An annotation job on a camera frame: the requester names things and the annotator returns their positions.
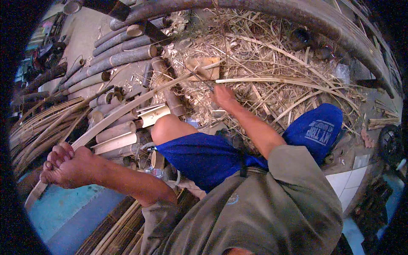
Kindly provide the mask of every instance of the t-shirt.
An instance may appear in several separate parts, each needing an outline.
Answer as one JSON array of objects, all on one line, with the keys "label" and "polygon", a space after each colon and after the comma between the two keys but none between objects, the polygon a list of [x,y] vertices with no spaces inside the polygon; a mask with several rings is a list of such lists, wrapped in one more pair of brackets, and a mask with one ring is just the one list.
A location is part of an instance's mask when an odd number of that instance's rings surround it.
[{"label": "t-shirt", "polygon": [[174,204],[143,208],[142,254],[330,254],[343,226],[341,203],[306,147],[273,149],[268,167],[226,178],[180,222]]}]

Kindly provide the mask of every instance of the blue wall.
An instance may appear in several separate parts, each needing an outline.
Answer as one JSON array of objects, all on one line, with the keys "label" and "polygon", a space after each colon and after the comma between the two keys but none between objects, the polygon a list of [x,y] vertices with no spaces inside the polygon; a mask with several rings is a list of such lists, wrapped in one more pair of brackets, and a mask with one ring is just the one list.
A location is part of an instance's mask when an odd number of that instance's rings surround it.
[{"label": "blue wall", "polygon": [[63,189],[51,185],[29,211],[53,254],[75,254],[82,242],[125,195],[98,185]]}]

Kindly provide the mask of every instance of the person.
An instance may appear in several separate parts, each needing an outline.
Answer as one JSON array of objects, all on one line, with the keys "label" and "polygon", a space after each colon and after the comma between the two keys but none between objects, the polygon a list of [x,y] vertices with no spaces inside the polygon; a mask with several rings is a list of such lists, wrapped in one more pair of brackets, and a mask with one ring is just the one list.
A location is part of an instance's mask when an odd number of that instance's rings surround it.
[{"label": "person", "polygon": [[240,122],[263,158],[175,115],[161,117],[151,132],[157,150],[207,192],[178,222],[176,196],[163,181],[86,147],[55,146],[41,181],[64,188],[98,184],[133,196],[146,220],[142,254],[330,254],[341,235],[342,209],[318,164],[340,131],[341,111],[323,104],[282,137],[229,88],[217,85],[211,97]]}]

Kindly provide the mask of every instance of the shorts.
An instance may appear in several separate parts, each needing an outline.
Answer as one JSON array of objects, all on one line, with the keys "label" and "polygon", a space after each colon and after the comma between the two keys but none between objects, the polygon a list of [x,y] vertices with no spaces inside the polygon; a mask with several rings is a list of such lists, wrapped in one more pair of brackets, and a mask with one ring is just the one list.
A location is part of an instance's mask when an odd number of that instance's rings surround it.
[{"label": "shorts", "polygon": [[[322,104],[297,118],[282,137],[288,145],[306,146],[320,165],[334,144],[342,122],[340,109]],[[177,170],[206,193],[241,170],[242,165],[268,170],[264,157],[242,153],[221,136],[195,133],[156,147]]]}]

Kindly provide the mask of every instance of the right hand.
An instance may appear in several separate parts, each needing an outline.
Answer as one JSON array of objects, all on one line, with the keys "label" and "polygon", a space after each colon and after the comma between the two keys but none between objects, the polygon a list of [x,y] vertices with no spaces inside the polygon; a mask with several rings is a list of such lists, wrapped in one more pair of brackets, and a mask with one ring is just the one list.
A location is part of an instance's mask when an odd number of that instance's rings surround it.
[{"label": "right hand", "polygon": [[234,92],[225,85],[215,85],[210,97],[214,103],[229,113],[232,112],[232,107],[238,104]]},{"label": "right hand", "polygon": [[74,152],[71,145],[62,142],[48,154],[40,180],[62,188],[78,188],[96,183],[102,168],[101,158],[88,148],[82,146]]}]

